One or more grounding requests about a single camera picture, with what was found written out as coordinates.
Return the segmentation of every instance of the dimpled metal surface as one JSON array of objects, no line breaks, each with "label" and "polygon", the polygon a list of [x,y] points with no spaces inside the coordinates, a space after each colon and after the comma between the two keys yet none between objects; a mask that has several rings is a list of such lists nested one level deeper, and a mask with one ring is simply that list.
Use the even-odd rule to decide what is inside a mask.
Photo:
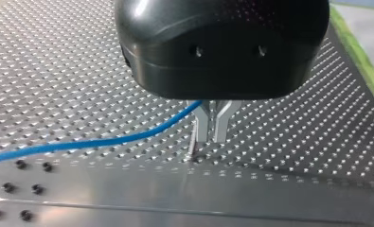
[{"label": "dimpled metal surface", "polygon": [[[25,170],[13,162],[0,164],[0,186],[46,188],[42,196],[0,189],[0,198],[69,207],[374,220],[374,209],[360,216],[355,210],[373,202],[366,190],[330,188],[333,183],[321,185],[313,177],[374,183],[374,98],[332,27],[311,74],[289,96],[244,101],[230,120],[225,144],[196,144],[191,154],[189,116],[143,141],[26,157]],[[112,2],[17,0],[0,8],[0,152],[143,131],[185,106],[150,95],[134,82],[121,56]],[[43,162],[54,170],[43,172]],[[263,194],[269,188],[288,194]],[[242,189],[249,193],[238,199]],[[303,192],[329,202],[341,199],[347,210],[313,202],[316,198]],[[302,200],[285,201],[289,197]],[[275,206],[261,205],[265,201]],[[320,211],[311,213],[309,206]]]}]

